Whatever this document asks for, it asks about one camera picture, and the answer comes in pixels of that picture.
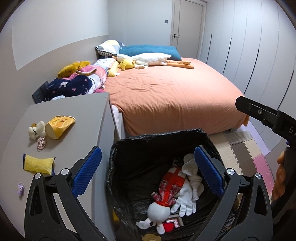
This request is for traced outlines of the person's right hand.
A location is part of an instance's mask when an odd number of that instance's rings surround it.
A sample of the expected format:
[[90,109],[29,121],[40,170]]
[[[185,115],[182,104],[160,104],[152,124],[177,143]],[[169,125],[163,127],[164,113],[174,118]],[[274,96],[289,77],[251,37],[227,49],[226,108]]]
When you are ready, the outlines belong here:
[[276,178],[274,182],[274,187],[272,191],[272,199],[276,201],[279,197],[283,196],[285,193],[285,179],[286,179],[286,171],[284,169],[284,161],[285,161],[285,152],[282,151],[277,159],[277,163],[279,164]]

